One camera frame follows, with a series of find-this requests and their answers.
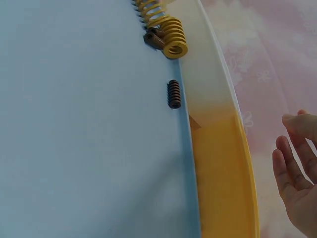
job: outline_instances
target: yellow plastic tray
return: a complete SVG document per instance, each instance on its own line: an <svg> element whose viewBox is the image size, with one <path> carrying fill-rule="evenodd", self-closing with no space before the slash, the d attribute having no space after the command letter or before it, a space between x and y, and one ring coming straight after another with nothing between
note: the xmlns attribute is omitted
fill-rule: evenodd
<svg viewBox="0 0 317 238"><path fill-rule="evenodd" d="M203 238L257 238L258 207L237 113L197 129L191 120Z"/></svg>

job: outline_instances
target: blue board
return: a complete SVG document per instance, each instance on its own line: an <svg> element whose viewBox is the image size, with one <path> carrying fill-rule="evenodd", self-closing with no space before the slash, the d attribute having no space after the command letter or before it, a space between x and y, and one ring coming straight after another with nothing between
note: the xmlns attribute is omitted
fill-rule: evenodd
<svg viewBox="0 0 317 238"><path fill-rule="evenodd" d="M200 237L178 61L131 2L4 0L0 25L0 237Z"/></svg>

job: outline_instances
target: pink floral fabric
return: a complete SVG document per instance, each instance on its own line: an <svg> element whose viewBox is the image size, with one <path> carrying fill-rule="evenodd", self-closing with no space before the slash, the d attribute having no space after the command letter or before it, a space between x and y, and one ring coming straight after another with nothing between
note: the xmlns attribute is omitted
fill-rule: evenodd
<svg viewBox="0 0 317 238"><path fill-rule="evenodd" d="M271 152L283 113L317 114L317 1L201 0L239 101L256 178L262 238L304 237L278 196Z"/></svg>

